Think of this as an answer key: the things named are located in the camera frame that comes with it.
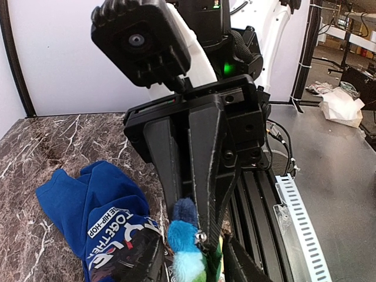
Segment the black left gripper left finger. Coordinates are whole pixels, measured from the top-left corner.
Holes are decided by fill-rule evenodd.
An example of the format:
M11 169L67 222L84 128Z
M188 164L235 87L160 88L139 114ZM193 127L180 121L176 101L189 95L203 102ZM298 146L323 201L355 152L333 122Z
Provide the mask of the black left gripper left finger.
M154 239L148 245L142 257L141 281L161 281L163 276L162 265L165 262L165 245L161 238Z

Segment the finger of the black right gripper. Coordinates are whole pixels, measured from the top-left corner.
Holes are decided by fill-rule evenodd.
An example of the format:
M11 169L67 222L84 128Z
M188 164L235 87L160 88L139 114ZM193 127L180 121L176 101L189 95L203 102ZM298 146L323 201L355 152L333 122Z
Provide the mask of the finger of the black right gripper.
M238 157L222 98L209 95L196 102L188 115L193 195L199 228L207 236L202 246L216 247L238 177Z
M173 122L151 121L145 125L143 134L163 187L166 210L172 212L182 196L180 153Z

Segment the blue printed t-shirt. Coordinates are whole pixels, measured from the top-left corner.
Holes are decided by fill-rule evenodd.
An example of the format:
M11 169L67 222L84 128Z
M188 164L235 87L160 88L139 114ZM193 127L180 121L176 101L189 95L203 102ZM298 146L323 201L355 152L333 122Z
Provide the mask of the blue printed t-shirt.
M85 281L143 281L147 254L161 236L145 194L115 165L101 160L77 178L63 169L37 188L45 214L82 261Z

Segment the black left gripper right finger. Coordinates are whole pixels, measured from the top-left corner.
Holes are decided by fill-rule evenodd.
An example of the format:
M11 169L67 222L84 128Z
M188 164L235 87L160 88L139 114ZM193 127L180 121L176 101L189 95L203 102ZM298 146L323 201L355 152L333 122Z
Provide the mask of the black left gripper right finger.
M225 281L232 282L272 282L256 266L244 247L232 236L223 239L223 260Z

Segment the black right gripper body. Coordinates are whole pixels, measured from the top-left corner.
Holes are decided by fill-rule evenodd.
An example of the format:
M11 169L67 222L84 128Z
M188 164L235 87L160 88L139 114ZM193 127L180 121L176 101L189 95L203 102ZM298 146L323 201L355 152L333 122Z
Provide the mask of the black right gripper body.
M248 75L193 88L132 108L125 136L159 176L198 170L267 170L269 94Z

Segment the rainbow flower plush brooch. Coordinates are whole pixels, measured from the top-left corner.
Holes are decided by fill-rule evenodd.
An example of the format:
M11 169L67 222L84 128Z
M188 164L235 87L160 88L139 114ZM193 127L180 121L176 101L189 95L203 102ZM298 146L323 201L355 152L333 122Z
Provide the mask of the rainbow flower plush brooch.
M167 242L173 251L172 272L176 281L206 281L206 263L198 247L197 208L191 198L179 199L167 232Z

